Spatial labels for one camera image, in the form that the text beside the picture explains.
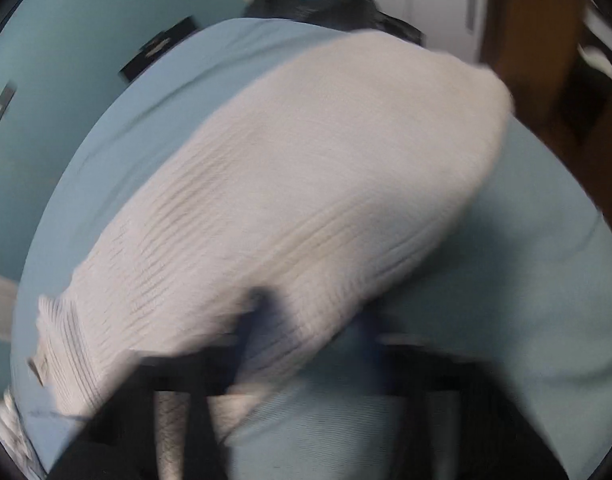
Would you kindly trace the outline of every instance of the white door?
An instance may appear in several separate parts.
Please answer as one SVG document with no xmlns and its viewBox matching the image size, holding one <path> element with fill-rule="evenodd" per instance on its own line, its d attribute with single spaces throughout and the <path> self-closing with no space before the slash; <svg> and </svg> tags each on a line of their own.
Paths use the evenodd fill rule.
<svg viewBox="0 0 612 480">
<path fill-rule="evenodd" d="M 426 37 L 424 46 L 477 62 L 487 0 L 409 0 L 407 21 Z"/>
</svg>

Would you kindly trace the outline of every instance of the light blue wall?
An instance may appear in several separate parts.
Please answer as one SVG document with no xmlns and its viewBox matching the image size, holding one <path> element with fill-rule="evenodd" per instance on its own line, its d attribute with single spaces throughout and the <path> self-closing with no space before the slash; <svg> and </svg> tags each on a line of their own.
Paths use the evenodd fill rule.
<svg viewBox="0 0 612 480">
<path fill-rule="evenodd" d="M 206 27 L 243 7 L 242 0 L 22 2 L 0 36 L 0 92 L 9 80 L 18 88 L 0 124 L 0 275 L 20 278 L 52 190 L 126 88 L 118 72 L 139 47 L 188 15 Z"/>
</svg>

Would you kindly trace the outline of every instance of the light blue fabric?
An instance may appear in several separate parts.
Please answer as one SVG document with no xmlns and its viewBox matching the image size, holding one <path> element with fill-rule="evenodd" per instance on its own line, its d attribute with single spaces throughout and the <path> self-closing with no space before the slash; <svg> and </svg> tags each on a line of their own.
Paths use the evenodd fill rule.
<svg viewBox="0 0 612 480">
<path fill-rule="evenodd" d="M 57 295 L 126 200 L 219 105 L 339 32 L 233 20 L 186 40 L 103 115 L 55 189 L 14 313 L 12 380 L 48 468 L 72 424 L 29 372 L 37 297 Z M 499 364 L 518 401 L 582 480 L 612 444 L 612 235 L 555 157 L 513 120 L 494 174 L 388 309 L 430 345 Z M 231 438 L 235 479 L 378 479 L 397 406 L 371 396 L 350 327 Z"/>
<path fill-rule="evenodd" d="M 23 0 L 0 34 L 0 275 L 18 281 L 39 219 L 74 152 L 128 83 L 119 70 L 192 16 L 208 27 L 243 0 Z"/>
</svg>

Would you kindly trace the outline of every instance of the light blue bed sheet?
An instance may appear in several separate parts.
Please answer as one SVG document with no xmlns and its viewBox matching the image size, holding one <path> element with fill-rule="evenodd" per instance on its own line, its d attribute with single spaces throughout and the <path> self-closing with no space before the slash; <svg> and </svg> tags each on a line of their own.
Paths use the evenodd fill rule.
<svg viewBox="0 0 612 480">
<path fill-rule="evenodd" d="M 26 364 L 39 294 L 68 286 L 115 213 L 213 110 L 339 34 L 282 20 L 215 25 L 155 63 L 90 131 L 41 219 L 14 313 L 13 391 L 46 468 L 74 423 L 55 415 Z M 612 235 L 576 181 L 517 121 L 457 231 L 391 295 L 388 309 L 430 345 L 499 364 L 572 480 L 585 480 L 608 452 Z M 371 371 L 352 329 L 324 352 L 235 433 L 232 478 L 384 477 L 397 406 L 370 395 Z"/>
</svg>

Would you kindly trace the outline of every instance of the white knit sweater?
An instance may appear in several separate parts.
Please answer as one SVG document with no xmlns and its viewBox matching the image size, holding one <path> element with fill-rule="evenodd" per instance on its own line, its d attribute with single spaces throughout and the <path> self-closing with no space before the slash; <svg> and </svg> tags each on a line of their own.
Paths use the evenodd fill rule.
<svg viewBox="0 0 612 480">
<path fill-rule="evenodd" d="M 57 408 L 90 413 L 135 352 L 227 332 L 256 285 L 287 325 L 249 379 L 287 377 L 445 237 L 511 108 L 490 70 L 380 32 L 253 82 L 126 203 L 61 297 L 39 301 L 35 361 Z"/>
</svg>

